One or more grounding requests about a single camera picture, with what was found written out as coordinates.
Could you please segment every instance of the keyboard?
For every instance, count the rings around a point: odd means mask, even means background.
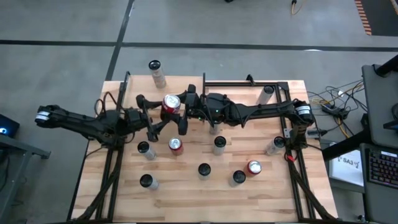
[[[398,156],[394,152],[371,148],[368,153],[370,182],[398,189]]]

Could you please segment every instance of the computer monitor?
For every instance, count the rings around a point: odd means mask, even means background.
[[[13,138],[18,131],[19,123],[0,114],[0,134]]]

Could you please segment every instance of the blue light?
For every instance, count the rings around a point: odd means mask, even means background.
[[[1,134],[7,134],[7,129],[5,129],[5,128],[0,128],[0,133],[1,133]]]

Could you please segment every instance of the yellow cable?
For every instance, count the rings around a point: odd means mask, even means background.
[[[340,120],[340,118],[337,119],[339,124],[338,127],[340,128],[341,132],[346,136],[346,138],[349,138],[349,135],[347,134],[346,131],[344,131],[343,127],[341,127],[341,125],[343,124],[343,122]]]
[[[303,0],[303,3],[301,3],[301,6],[299,7],[299,9],[297,10],[297,12],[294,12],[294,6],[296,5],[296,3],[292,4],[292,10],[290,11],[290,14],[292,16],[296,15],[297,13],[300,12],[301,8],[303,7],[304,3],[306,0]]]

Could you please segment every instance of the soda can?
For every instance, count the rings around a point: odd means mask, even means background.
[[[274,94],[275,90],[272,86],[270,85],[265,85],[264,88],[261,90],[261,93],[259,95],[259,98],[257,99],[257,105],[261,104],[267,104],[269,99],[272,97]]]
[[[220,130],[221,130],[221,124],[214,123],[214,127],[210,126],[209,133],[212,135],[216,135],[216,134],[220,133]]]
[[[211,167],[207,163],[202,163],[198,167],[199,179],[207,180],[210,177]]]
[[[164,120],[167,114],[178,114],[181,107],[180,98],[175,95],[166,95],[162,100],[160,118]]]
[[[243,171],[237,170],[233,173],[233,175],[229,178],[229,185],[231,187],[236,187],[239,184],[242,184],[246,180],[246,175]]]
[[[217,136],[214,139],[213,154],[216,156],[222,155],[224,153],[226,145],[226,139],[223,136]]]
[[[151,148],[148,142],[142,141],[137,146],[138,152],[141,153],[147,160],[156,158],[156,152]]]
[[[283,147],[285,147],[285,145],[285,139],[283,137],[277,136],[266,146],[265,153],[268,156],[277,154],[283,149]]]
[[[169,148],[175,156],[179,156],[184,152],[184,146],[179,138],[170,139]]]
[[[156,190],[159,187],[159,182],[149,174],[144,174],[140,179],[139,183],[142,187],[149,190]]]
[[[163,74],[163,70],[160,67],[160,61],[153,60],[148,64],[152,78],[155,81],[156,88],[164,88],[166,86],[166,78]]]
[[[249,161],[245,170],[248,176],[255,176],[261,172],[261,163],[259,161]]]

